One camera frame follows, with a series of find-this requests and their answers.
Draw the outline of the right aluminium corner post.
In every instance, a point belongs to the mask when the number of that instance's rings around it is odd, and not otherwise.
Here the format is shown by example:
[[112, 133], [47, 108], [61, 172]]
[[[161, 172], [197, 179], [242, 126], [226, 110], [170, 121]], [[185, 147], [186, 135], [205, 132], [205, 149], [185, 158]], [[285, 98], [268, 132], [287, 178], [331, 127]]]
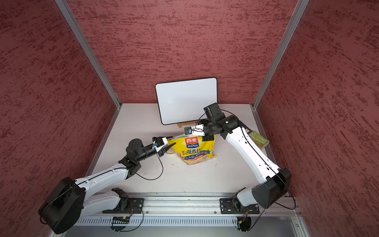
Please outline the right aluminium corner post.
[[253, 111], [257, 111], [258, 110], [258, 106], [264, 96], [264, 93], [265, 91], [267, 90], [271, 80], [272, 80], [272, 77], [287, 49], [287, 46], [302, 18], [302, 15], [305, 11], [305, 9], [307, 8], [308, 4], [309, 4], [309, 0], [298, 0], [297, 4], [296, 4], [296, 7], [294, 9], [294, 12], [290, 18], [290, 21], [285, 29], [285, 32], [282, 36], [282, 39], [280, 41], [280, 44], [276, 50], [276, 53], [273, 57], [273, 60], [268, 68], [268, 71], [265, 75], [265, 78], [263, 80], [263, 83], [258, 91], [258, 94], [257, 96], [255, 97], [254, 99], [254, 102], [252, 104], [252, 110]]

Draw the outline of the aluminium mounting rail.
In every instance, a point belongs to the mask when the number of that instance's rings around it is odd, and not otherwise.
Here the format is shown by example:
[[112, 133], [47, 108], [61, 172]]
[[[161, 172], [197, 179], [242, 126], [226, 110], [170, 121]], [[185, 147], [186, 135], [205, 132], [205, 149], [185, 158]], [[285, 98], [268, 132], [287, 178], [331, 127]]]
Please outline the aluminium mounting rail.
[[[231, 204], [221, 203], [221, 199], [230, 199], [232, 193], [129, 193], [131, 198], [143, 198], [143, 211], [148, 217], [152, 216], [242, 216], [247, 212], [243, 209], [240, 213], [232, 208]], [[263, 217], [295, 217], [302, 212], [291, 197], [282, 197], [277, 203], [264, 209], [260, 205], [250, 208], [248, 215], [257, 217], [261, 213]]]

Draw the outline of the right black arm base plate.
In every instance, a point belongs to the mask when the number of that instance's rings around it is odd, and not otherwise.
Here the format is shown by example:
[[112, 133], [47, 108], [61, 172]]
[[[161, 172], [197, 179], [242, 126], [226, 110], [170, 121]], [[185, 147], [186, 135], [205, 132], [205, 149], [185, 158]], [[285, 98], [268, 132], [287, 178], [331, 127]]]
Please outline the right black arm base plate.
[[249, 206], [241, 205], [236, 198], [219, 199], [220, 211], [222, 214], [259, 214], [259, 206], [252, 204]]

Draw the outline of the left aluminium corner post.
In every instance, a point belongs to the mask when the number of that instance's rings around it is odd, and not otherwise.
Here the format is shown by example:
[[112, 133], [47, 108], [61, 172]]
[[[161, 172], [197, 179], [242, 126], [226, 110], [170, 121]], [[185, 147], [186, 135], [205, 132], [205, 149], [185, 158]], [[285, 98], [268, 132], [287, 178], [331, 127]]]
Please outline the left aluminium corner post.
[[88, 43], [82, 29], [80, 28], [77, 20], [74, 17], [74, 14], [72, 13], [67, 1], [64, 0], [55, 0], [55, 3], [57, 4], [59, 10], [61, 11], [62, 15], [64, 16], [66, 22], [69, 24], [69, 27], [71, 28], [72, 32], [74, 33], [76, 39], [80, 43], [82, 49], [84, 50], [88, 60], [90, 61], [92, 67], [94, 68], [95, 72], [97, 73], [98, 77], [100, 78], [102, 84], [104, 85], [106, 91], [108, 92], [108, 95], [113, 100], [116, 108], [118, 110], [121, 109], [122, 103], [117, 96], [114, 88], [112, 87], [110, 81], [108, 80], [102, 66], [100, 65], [100, 62], [98, 61], [95, 53], [93, 52], [90, 44]]

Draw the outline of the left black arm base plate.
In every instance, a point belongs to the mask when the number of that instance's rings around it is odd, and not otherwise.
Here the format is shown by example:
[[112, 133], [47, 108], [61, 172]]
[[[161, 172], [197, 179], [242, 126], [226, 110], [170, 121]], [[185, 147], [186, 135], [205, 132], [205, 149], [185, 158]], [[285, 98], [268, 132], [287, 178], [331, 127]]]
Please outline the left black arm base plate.
[[144, 198], [122, 198], [114, 209], [104, 210], [103, 214], [141, 214]]

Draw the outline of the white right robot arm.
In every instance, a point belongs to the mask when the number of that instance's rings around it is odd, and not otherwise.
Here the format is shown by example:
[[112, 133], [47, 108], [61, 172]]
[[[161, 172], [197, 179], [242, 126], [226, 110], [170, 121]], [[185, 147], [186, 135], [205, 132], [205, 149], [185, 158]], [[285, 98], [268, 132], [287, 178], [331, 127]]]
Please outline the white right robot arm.
[[246, 132], [244, 124], [233, 113], [227, 117], [217, 103], [204, 108], [207, 119], [202, 121], [204, 135], [221, 135], [244, 158], [254, 173], [258, 185], [237, 193], [240, 206], [258, 204], [269, 208], [289, 192], [292, 173], [272, 162]]

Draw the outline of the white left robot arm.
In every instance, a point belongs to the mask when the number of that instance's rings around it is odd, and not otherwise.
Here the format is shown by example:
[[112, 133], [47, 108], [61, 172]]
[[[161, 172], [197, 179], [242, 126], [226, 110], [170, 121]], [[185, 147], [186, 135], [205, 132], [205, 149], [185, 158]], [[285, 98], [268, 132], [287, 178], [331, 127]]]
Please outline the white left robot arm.
[[102, 190], [136, 175], [141, 161], [152, 156], [160, 158], [172, 147], [166, 137], [153, 137], [148, 146], [140, 139], [133, 139], [126, 147], [126, 156], [112, 167], [76, 180], [62, 179], [39, 208], [40, 222], [54, 233], [62, 234], [78, 220], [99, 212], [133, 214], [142, 205], [133, 205], [124, 190], [113, 188], [107, 193]]

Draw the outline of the yellow oats bag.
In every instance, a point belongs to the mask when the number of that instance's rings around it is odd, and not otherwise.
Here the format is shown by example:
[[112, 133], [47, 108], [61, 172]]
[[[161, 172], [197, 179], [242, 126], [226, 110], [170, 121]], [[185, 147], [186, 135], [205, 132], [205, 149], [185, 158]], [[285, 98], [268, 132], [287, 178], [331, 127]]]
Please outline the yellow oats bag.
[[180, 135], [167, 139], [168, 145], [174, 144], [168, 154], [175, 153], [187, 165], [195, 165], [216, 159], [213, 149], [215, 140], [203, 141], [201, 136]]

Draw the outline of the aluminium corner post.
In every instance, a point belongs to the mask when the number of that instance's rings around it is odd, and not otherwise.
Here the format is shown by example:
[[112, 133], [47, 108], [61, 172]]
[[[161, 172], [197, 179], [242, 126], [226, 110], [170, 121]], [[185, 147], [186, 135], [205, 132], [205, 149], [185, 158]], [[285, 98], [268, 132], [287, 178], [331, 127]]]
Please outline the aluminium corner post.
[[118, 110], [121, 109], [122, 103], [117, 96], [114, 88], [112, 87], [110, 81], [108, 80], [102, 66], [100, 65], [100, 62], [98, 61], [95, 53], [93, 52], [90, 44], [88, 43], [82, 29], [80, 28], [77, 20], [74, 17], [74, 14], [72, 13], [67, 1], [64, 0], [55, 0], [55, 3], [57, 4], [59, 10], [61, 11], [62, 15], [64, 16], [66, 22], [69, 24], [69, 27], [71, 28], [72, 32], [74, 33], [76, 39], [80, 43], [82, 49], [84, 50], [88, 60], [90, 61], [92, 67], [94, 68], [95, 72], [97, 73], [98, 77], [100, 78], [102, 84], [104, 85], [106, 91], [108, 92], [108, 95], [113, 100], [116, 108]]
[[258, 106], [264, 96], [264, 93], [265, 91], [267, 90], [271, 80], [272, 80], [272, 77], [287, 49], [287, 46], [302, 18], [302, 15], [305, 11], [305, 9], [307, 8], [308, 4], [309, 4], [309, 0], [298, 0], [297, 4], [296, 4], [296, 7], [294, 9], [294, 12], [290, 18], [290, 21], [285, 29], [285, 32], [282, 36], [282, 39], [280, 41], [280, 44], [276, 50], [276, 53], [273, 57], [273, 60], [268, 68], [268, 71], [265, 75], [265, 78], [263, 80], [263, 83], [258, 91], [258, 94], [257, 96], [255, 97], [254, 99], [254, 102], [252, 104], [252, 110], [253, 111], [257, 111], [258, 110]]

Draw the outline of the white board black frame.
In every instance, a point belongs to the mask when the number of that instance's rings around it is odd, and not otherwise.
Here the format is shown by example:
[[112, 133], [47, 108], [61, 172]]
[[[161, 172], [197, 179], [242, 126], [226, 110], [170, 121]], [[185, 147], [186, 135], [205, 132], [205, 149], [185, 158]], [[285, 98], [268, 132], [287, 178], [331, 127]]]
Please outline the white board black frame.
[[155, 85], [161, 123], [197, 120], [203, 108], [218, 102], [217, 79], [196, 79]]

